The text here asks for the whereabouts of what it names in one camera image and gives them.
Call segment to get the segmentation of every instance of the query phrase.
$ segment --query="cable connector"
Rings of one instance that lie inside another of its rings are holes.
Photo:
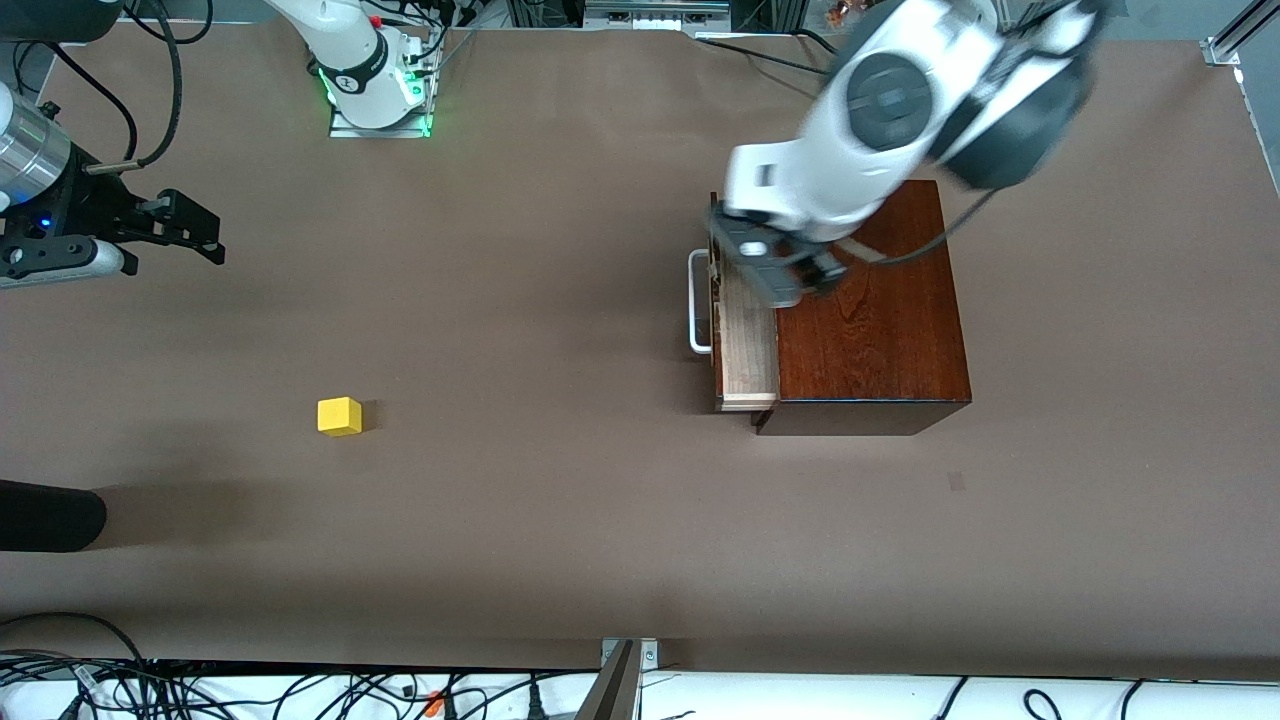
[[[543,710],[543,692],[538,688],[538,675],[529,675],[529,720],[547,720],[547,711]]]

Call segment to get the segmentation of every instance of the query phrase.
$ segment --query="drawer handle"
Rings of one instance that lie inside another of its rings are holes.
[[[710,355],[712,346],[698,342],[698,301],[694,300],[694,260],[698,258],[710,261],[710,251],[701,249],[689,254],[689,348],[699,355]]]

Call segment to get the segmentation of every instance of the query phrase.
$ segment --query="silver metal cylinder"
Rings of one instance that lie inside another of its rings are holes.
[[[72,141],[33,102],[5,86],[0,86],[0,192],[17,205],[54,184],[70,158]]]

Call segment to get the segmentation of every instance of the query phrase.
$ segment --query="wooden cabinet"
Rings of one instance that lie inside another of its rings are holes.
[[[937,183],[909,181],[855,237],[895,256],[942,228]],[[753,413],[760,434],[909,436],[969,404],[946,246],[893,266],[842,259],[835,292],[772,310],[712,249],[718,410]]]

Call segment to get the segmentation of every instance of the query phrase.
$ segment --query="wooden drawer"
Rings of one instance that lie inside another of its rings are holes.
[[[856,237],[901,255],[942,227],[937,184],[910,181]],[[970,402],[946,246],[895,266],[842,259],[835,292],[773,310],[710,249],[718,410],[755,413],[760,434],[909,436]]]

